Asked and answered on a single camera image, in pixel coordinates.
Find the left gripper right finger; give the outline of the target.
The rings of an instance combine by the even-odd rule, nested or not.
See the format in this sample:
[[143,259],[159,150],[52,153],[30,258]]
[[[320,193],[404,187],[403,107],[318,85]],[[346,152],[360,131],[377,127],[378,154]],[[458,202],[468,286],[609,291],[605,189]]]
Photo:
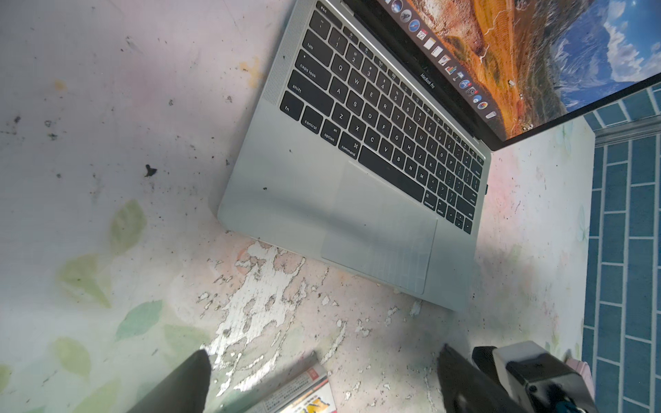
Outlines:
[[447,412],[524,412],[508,393],[444,344],[437,373]]

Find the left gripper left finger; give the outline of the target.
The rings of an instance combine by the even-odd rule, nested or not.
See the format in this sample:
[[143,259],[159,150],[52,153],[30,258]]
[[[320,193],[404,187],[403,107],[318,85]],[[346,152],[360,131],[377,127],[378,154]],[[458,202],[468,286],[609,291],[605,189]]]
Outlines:
[[211,381],[211,363],[199,349],[128,412],[203,413]]

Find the silver laptop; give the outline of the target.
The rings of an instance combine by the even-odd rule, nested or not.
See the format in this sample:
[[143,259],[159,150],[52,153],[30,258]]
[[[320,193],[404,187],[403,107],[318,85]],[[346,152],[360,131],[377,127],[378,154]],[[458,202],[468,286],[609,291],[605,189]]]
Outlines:
[[660,78],[646,1],[298,1],[222,225],[458,311],[492,154]]

